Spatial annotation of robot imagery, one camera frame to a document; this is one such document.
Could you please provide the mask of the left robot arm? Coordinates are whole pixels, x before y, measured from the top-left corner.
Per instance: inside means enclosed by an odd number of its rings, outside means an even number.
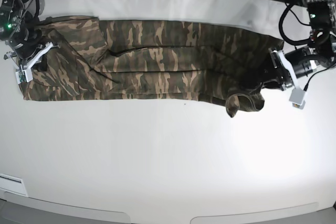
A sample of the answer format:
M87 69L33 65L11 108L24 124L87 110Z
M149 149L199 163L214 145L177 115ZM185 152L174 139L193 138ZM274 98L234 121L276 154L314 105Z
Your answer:
M333 0L281 0L286 9L280 16L278 28L282 39L297 49L285 54L295 77L312 74L317 62L325 70L335 67L335 3ZM287 14L297 4L304 4L309 14L309 38L292 40L285 35L283 24Z

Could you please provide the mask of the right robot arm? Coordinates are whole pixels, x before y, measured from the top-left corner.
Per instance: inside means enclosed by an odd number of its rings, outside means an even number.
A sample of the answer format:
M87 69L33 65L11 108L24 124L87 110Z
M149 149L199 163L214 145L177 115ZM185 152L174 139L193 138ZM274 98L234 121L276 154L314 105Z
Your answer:
M11 48L5 60L24 66L51 42L39 14L40 0L1 0L1 41Z

